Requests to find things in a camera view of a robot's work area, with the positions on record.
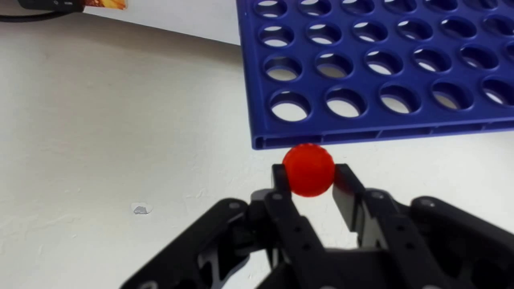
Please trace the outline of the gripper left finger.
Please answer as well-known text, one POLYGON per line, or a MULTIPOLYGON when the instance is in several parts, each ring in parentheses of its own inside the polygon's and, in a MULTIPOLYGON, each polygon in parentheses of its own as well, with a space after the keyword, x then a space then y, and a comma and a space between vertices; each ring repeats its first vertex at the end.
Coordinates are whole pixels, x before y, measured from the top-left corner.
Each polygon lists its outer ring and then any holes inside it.
POLYGON ((271 189, 253 192, 250 203, 217 202, 120 289, 223 289, 256 251, 271 268, 256 289, 324 287, 323 246, 292 201, 285 166, 271 170, 271 189))

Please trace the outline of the orange round game disc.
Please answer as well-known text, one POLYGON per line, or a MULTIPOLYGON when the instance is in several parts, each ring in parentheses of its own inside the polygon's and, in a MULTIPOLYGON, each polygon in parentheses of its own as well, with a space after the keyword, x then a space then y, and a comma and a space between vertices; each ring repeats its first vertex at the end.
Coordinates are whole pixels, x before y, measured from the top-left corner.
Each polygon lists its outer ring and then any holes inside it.
POLYGON ((334 183, 335 163, 325 148, 314 143, 292 147, 282 164, 292 193, 302 197, 316 197, 334 183))

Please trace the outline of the orange printed box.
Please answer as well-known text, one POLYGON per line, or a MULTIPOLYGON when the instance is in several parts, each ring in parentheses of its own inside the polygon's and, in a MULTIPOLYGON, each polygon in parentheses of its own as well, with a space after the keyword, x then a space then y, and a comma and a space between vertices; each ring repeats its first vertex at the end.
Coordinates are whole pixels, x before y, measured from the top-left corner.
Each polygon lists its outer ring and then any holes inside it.
POLYGON ((85 6, 109 8, 116 10, 126 9, 126 0, 84 0, 85 6))

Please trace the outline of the blue game grid with holes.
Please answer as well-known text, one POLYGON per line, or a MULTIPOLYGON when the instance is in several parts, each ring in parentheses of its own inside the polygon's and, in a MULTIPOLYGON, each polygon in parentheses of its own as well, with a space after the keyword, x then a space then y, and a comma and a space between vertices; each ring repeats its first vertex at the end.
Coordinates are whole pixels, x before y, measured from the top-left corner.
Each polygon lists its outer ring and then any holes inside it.
POLYGON ((514 130, 514 0, 235 0, 251 145, 514 130))

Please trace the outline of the black device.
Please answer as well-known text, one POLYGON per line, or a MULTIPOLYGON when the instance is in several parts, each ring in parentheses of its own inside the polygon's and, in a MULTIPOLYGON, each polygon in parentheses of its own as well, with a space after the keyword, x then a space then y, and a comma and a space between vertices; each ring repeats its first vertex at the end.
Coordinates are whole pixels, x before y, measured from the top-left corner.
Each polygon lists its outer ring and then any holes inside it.
POLYGON ((53 12, 83 12, 85 0, 18 0, 21 7, 28 10, 53 12))

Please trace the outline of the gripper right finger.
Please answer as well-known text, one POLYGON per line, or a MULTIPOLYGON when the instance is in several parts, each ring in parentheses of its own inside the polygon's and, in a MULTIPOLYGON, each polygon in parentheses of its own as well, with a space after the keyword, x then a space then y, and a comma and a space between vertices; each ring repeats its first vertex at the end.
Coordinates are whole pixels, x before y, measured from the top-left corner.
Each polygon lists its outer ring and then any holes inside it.
POLYGON ((514 289, 514 234, 431 196, 404 205, 346 164, 332 195, 357 234, 334 257, 344 289, 514 289))

